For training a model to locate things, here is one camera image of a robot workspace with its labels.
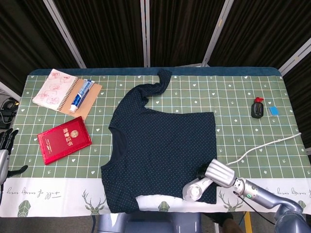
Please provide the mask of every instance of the black bottle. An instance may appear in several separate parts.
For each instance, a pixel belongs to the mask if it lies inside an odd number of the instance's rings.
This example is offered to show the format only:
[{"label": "black bottle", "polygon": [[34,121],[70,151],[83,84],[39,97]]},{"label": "black bottle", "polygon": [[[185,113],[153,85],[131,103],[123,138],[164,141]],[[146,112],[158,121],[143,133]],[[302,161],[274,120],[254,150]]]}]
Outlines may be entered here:
[{"label": "black bottle", "polygon": [[263,98],[256,97],[252,105],[252,117],[261,118],[263,116]]}]

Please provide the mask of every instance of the green table mat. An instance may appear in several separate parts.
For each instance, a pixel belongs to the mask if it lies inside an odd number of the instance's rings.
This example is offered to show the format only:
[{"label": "green table mat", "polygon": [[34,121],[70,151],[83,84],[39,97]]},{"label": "green table mat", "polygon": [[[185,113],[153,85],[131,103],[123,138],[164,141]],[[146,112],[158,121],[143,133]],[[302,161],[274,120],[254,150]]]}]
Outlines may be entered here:
[{"label": "green table mat", "polygon": [[[10,169],[29,168],[22,177],[100,178],[100,166],[110,159],[108,125],[125,94],[134,86],[158,82],[157,76],[79,76],[102,85],[85,120],[92,145],[48,166],[42,160],[37,134],[72,119],[32,103],[47,76],[28,76],[14,129],[19,129]],[[264,98],[264,116],[250,116],[255,97]],[[218,160],[228,163],[247,150],[298,133],[282,77],[172,76],[161,96],[149,98],[148,108],[167,113],[214,112]],[[269,116],[276,106],[279,116]],[[310,178],[311,167],[300,136],[250,152],[232,167],[244,178]]]}]

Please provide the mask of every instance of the red bottle cap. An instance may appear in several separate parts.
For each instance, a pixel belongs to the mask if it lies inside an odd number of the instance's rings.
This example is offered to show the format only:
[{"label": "red bottle cap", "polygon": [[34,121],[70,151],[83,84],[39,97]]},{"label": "red bottle cap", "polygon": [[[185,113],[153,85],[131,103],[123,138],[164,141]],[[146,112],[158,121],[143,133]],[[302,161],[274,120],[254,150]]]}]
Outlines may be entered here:
[{"label": "red bottle cap", "polygon": [[260,103],[263,101],[263,98],[260,98],[260,97],[256,97],[256,99],[254,100],[255,103]]}]

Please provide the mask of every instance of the t-shirt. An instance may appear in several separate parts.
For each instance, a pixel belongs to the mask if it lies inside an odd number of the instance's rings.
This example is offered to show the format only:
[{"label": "t-shirt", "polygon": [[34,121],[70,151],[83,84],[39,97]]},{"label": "t-shirt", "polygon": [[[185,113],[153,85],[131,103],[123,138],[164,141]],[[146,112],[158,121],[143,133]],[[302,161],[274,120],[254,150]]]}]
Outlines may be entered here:
[{"label": "t-shirt", "polygon": [[[148,96],[160,95],[172,73],[160,70],[159,83],[131,89],[117,106],[109,129],[113,149],[101,167],[107,204],[112,213],[139,210],[140,195],[182,198],[184,185],[198,168],[216,158],[214,113],[175,114],[145,108]],[[211,185],[199,201],[216,203]]]}]

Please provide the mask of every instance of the black curtain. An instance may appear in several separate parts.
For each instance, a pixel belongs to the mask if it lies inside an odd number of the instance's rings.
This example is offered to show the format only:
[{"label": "black curtain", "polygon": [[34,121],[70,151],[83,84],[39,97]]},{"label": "black curtain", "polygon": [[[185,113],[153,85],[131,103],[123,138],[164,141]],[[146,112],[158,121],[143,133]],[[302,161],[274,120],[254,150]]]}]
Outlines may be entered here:
[{"label": "black curtain", "polygon": [[139,0],[54,0],[88,68],[143,67]]},{"label": "black curtain", "polygon": [[311,53],[284,75],[284,82],[295,113],[301,138],[311,147]]},{"label": "black curtain", "polygon": [[78,65],[41,0],[0,1],[0,81],[22,94],[37,68]]},{"label": "black curtain", "polygon": [[310,0],[235,0],[208,64],[280,68],[310,37]]},{"label": "black curtain", "polygon": [[150,0],[151,66],[201,63],[224,0]]}]

